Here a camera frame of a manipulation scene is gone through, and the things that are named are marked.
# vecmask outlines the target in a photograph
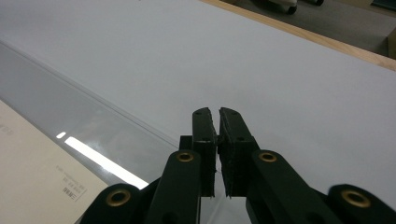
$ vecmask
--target gray floor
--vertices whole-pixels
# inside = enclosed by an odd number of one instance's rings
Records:
[[[235,5],[388,57],[387,36],[396,27],[396,18],[325,0],[318,7],[315,0],[298,1],[294,15],[287,8],[264,0],[238,0]]]

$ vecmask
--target barcode label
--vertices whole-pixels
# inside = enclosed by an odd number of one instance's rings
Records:
[[[73,193],[73,191],[71,191],[68,188],[64,188],[64,193],[69,196],[71,199],[75,200],[76,199],[76,194]]]

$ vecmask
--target wooden edge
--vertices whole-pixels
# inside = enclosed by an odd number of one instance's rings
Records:
[[[264,23],[266,25],[269,25],[269,26],[274,27],[278,30],[282,30],[284,32],[290,33],[292,35],[297,35],[301,38],[318,43],[318,44],[325,46],[327,48],[335,49],[337,51],[351,55],[353,57],[362,59],[366,62],[373,63],[378,66],[384,67],[384,68],[388,68],[389,70],[392,70],[392,71],[396,71],[396,60],[393,60],[391,58],[387,58],[382,55],[372,53],[368,50],[360,49],[360,48],[348,45],[346,43],[331,39],[331,38],[323,36],[323,35],[315,34],[313,32],[304,30],[302,28],[299,28],[299,27],[296,27],[293,25],[289,25],[283,21],[277,21],[277,20],[271,19],[269,17],[245,10],[241,7],[236,7],[234,5],[222,2],[220,0],[201,0],[201,1],[208,3],[212,6],[220,7],[222,9],[231,11],[233,13],[236,13],[240,16],[249,18],[251,20]]]

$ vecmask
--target white paper sheet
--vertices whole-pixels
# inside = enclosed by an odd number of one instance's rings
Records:
[[[101,179],[0,101],[0,223],[75,223]]]

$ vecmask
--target white table surface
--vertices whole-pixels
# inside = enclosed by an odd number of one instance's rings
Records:
[[[230,107],[311,187],[348,183],[396,208],[385,68],[196,0],[0,0],[0,40],[171,145],[192,111],[208,106],[218,125]]]

